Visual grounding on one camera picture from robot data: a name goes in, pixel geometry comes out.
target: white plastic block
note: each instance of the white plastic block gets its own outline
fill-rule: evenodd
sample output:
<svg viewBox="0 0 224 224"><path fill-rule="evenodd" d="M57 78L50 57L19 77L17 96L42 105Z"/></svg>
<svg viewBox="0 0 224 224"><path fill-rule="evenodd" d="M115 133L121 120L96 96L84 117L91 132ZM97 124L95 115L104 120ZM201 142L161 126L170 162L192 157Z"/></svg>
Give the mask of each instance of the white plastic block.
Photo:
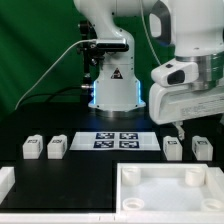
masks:
<svg viewBox="0 0 224 224"><path fill-rule="evenodd" d="M14 167L3 167L0 170L0 204L15 184Z"/></svg>
<svg viewBox="0 0 224 224"><path fill-rule="evenodd" d="M213 147L207 138L194 136L192 140L192 150L197 160L212 161Z"/></svg>
<svg viewBox="0 0 224 224"><path fill-rule="evenodd" d="M167 136L163 139L163 151L167 160L182 160L183 148L177 138Z"/></svg>
<svg viewBox="0 0 224 224"><path fill-rule="evenodd" d="M67 148L67 136L54 136L47 146L48 159L62 159Z"/></svg>
<svg viewBox="0 0 224 224"><path fill-rule="evenodd" d="M23 144L23 158L38 159L42 150L43 137L41 135L30 136Z"/></svg>

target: white plastic base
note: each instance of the white plastic base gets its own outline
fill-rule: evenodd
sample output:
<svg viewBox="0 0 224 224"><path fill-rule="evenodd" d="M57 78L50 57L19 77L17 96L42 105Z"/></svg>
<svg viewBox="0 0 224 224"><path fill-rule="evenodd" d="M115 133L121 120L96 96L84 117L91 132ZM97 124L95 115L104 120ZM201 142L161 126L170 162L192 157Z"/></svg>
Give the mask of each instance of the white plastic base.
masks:
<svg viewBox="0 0 224 224"><path fill-rule="evenodd" d="M192 91L188 84L164 88L155 83L150 89L150 117L165 124L224 113L223 98L223 82L206 91Z"/></svg>
<svg viewBox="0 0 224 224"><path fill-rule="evenodd" d="M154 132L77 132L70 150L159 151Z"/></svg>
<svg viewBox="0 0 224 224"><path fill-rule="evenodd" d="M163 151L168 161L181 161L183 148L177 138L167 136L163 139Z"/></svg>
<svg viewBox="0 0 224 224"><path fill-rule="evenodd" d="M0 204L15 184L13 167L3 167L0 170Z"/></svg>
<svg viewBox="0 0 224 224"><path fill-rule="evenodd" d="M140 181L127 184L124 170L133 180L138 170ZM136 223L221 224L224 174L203 164L118 164L117 214Z"/></svg>
<svg viewBox="0 0 224 224"><path fill-rule="evenodd" d="M27 138L23 144L24 159L38 159L43 150L43 137L34 135Z"/></svg>
<svg viewBox="0 0 224 224"><path fill-rule="evenodd" d="M62 159L67 146L67 136L54 136L47 146L48 159Z"/></svg>
<svg viewBox="0 0 224 224"><path fill-rule="evenodd" d="M213 147L207 138L194 136L192 150L198 161L212 161Z"/></svg>

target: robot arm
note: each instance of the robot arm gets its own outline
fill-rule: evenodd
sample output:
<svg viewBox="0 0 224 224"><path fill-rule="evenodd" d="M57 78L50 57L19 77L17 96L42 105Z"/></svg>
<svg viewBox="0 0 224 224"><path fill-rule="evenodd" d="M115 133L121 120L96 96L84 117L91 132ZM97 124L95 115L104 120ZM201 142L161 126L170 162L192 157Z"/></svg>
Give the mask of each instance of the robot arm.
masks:
<svg viewBox="0 0 224 224"><path fill-rule="evenodd" d="M147 15L156 1L142 0ZM140 82L134 74L134 38L113 21L115 16L141 15L139 0L74 0L74 3L96 31L97 42L93 47L105 51L89 107L104 116L117 113L125 117L127 112L144 107Z"/></svg>
<svg viewBox="0 0 224 224"><path fill-rule="evenodd" d="M175 45L175 58L152 71L151 118L163 124L223 113L223 0L159 1L150 25L154 38Z"/></svg>

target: black tabletop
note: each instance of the black tabletop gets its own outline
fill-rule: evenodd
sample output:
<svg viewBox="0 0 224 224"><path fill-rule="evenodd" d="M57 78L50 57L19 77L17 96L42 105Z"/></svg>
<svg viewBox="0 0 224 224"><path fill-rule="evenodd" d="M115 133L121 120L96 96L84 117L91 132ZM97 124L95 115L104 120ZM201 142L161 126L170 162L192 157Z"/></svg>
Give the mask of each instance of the black tabletop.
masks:
<svg viewBox="0 0 224 224"><path fill-rule="evenodd" d="M224 168L221 115L184 122L186 138L182 163L198 163L192 137L207 137L214 147L209 166ZM177 136L173 125L157 126L146 112L130 119L108 119L75 103L32 103L20 107L0 124L0 166L14 166L16 184L0 205L0 212L115 212L116 169L119 162L167 163L159 151L69 151L62 160L48 160L47 144L64 134L70 145L77 131L156 133L162 149L165 136ZM38 160L24 160L22 145L40 134L44 149Z"/></svg>

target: green screen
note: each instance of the green screen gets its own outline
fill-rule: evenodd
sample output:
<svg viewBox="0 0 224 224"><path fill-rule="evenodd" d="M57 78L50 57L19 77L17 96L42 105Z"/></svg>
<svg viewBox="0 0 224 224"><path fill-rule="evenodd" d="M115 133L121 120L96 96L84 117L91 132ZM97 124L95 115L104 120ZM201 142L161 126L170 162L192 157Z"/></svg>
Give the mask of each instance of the green screen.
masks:
<svg viewBox="0 0 224 224"><path fill-rule="evenodd" d="M11 113L20 97L73 43L81 39L78 29L85 19L73 0L0 0L0 120ZM135 74L143 83L143 100L152 85L151 70L157 67L143 30L141 18L116 18L115 23L130 32L136 41ZM173 48L153 45L162 63L173 57ZM83 78L82 56L72 50L30 93L54 93ZM97 69L91 73L96 77ZM77 97L57 97L54 101L78 102ZM47 96L29 102L44 102Z"/></svg>

